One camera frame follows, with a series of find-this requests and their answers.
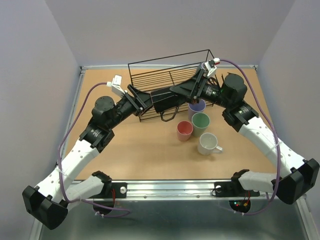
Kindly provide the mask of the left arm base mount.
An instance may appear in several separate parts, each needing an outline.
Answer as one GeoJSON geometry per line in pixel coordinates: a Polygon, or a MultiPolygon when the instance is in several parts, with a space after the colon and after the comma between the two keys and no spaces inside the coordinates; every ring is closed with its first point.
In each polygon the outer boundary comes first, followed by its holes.
{"type": "Polygon", "coordinates": [[[125,199],[127,197],[128,184],[126,182],[105,183],[102,190],[93,195],[95,199],[125,199]]]}

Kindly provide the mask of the white mug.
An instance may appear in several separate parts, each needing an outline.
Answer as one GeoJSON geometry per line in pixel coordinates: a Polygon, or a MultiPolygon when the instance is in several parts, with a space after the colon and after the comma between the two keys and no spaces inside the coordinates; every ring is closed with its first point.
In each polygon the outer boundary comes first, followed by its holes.
{"type": "Polygon", "coordinates": [[[206,132],[199,137],[197,151],[201,155],[207,156],[220,154],[223,152],[223,148],[218,145],[218,139],[214,134],[206,132]]]}

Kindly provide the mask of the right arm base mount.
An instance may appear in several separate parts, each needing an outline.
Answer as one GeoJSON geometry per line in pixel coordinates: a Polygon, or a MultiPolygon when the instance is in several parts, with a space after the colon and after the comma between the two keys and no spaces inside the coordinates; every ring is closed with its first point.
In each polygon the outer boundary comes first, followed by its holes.
{"type": "Polygon", "coordinates": [[[235,181],[216,181],[211,195],[218,198],[227,197],[259,197],[259,191],[244,190],[240,183],[235,181]]]}

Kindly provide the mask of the black mug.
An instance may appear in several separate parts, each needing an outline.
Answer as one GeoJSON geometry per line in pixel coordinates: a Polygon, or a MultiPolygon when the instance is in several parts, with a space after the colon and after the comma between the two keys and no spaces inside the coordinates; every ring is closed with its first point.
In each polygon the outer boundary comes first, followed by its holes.
{"type": "Polygon", "coordinates": [[[170,90],[170,87],[160,88],[150,93],[153,108],[156,113],[160,114],[163,122],[173,120],[180,108],[180,105],[185,103],[185,98],[170,90]],[[164,112],[166,110],[175,108],[172,117],[164,119],[164,112]]]}

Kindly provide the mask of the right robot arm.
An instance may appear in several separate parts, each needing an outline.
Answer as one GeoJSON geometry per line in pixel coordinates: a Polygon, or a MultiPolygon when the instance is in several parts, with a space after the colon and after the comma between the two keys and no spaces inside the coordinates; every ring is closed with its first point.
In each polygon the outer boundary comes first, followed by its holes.
{"type": "Polygon", "coordinates": [[[319,163],[295,153],[274,135],[271,125],[265,124],[266,119],[245,102],[248,88],[240,75],[228,73],[222,85],[218,86],[208,83],[201,69],[190,79],[168,89],[178,105],[203,99],[223,107],[222,116],[226,123],[251,141],[276,166],[276,174],[248,169],[235,172],[230,183],[222,187],[222,193],[274,193],[282,202],[291,205],[315,185],[319,163]]]}

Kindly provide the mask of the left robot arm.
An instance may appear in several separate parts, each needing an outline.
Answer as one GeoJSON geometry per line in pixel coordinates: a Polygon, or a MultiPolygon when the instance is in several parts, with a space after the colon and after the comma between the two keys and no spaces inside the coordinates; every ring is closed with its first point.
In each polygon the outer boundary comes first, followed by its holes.
{"type": "Polygon", "coordinates": [[[114,127],[130,115],[139,116],[153,106],[149,93],[131,85],[128,89],[118,102],[110,96],[98,98],[87,127],[71,151],[65,158],[58,159],[57,167],[44,180],[23,190],[26,211],[48,229],[57,228],[77,202],[111,193],[112,179],[101,171],[94,172],[78,185],[72,185],[72,182],[109,144],[115,135],[114,127]]]}

